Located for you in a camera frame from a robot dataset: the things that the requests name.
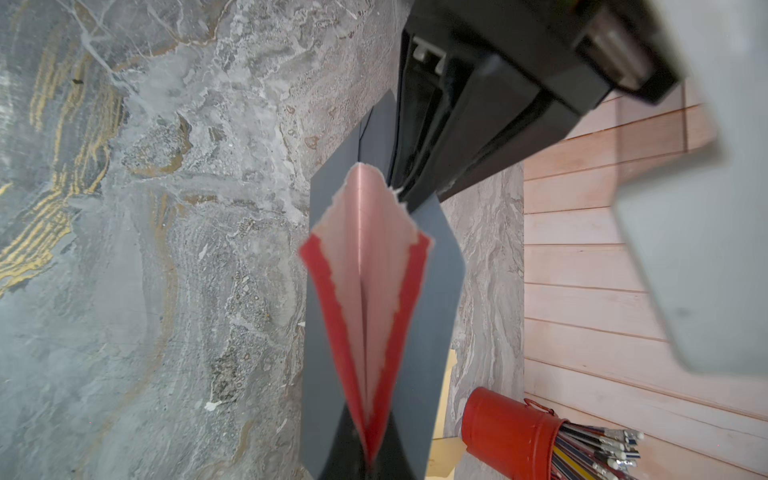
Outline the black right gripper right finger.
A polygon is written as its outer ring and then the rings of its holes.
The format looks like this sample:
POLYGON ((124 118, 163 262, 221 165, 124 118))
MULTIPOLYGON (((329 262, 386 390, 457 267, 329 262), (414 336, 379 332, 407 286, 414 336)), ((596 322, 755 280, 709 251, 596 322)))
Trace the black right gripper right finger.
POLYGON ((415 480, 406 458, 393 414, 389 415, 381 448, 374 462, 377 480, 415 480))

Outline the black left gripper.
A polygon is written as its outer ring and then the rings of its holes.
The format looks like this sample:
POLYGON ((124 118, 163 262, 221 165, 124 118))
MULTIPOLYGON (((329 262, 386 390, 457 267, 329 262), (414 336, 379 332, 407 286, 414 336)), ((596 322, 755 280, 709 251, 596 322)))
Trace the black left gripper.
POLYGON ((406 29, 389 184, 409 212, 498 172, 507 144, 520 161, 559 141, 614 90, 657 105, 681 82, 645 1, 417 1, 406 29))

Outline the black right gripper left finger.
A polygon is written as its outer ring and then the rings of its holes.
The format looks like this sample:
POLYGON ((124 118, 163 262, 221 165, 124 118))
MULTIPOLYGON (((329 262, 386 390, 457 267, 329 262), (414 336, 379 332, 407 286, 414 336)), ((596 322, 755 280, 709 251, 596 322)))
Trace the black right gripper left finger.
POLYGON ((320 480, 363 480, 367 463, 357 427, 344 406, 320 480))

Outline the grey paper envelope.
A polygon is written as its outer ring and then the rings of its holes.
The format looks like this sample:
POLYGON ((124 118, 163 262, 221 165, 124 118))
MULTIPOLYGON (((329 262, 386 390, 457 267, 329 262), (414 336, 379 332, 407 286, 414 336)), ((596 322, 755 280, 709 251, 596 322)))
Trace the grey paper envelope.
MULTIPOLYGON (((315 224, 330 206, 333 194, 342 186, 347 171, 355 162, 371 164, 382 173, 389 173, 396 116, 395 96, 386 92, 313 175, 310 183, 311 224, 315 224)), ((436 196, 429 197, 412 217, 418 227, 433 238, 434 246, 409 328, 391 414, 414 475, 416 479, 422 479, 427 471, 443 372, 466 266, 436 196)), ((325 465, 345 405, 316 289, 309 285, 299 458, 314 479, 319 479, 325 465)))

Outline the yellow envelope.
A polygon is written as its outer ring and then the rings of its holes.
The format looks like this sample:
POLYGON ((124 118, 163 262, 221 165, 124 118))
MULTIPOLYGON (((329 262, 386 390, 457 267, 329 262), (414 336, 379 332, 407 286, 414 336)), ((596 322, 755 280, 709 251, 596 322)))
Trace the yellow envelope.
POLYGON ((443 377, 425 480, 453 479, 455 469, 466 451, 466 445, 459 437, 446 437, 444 434, 451 374, 456 364, 456 351, 451 349, 443 377))

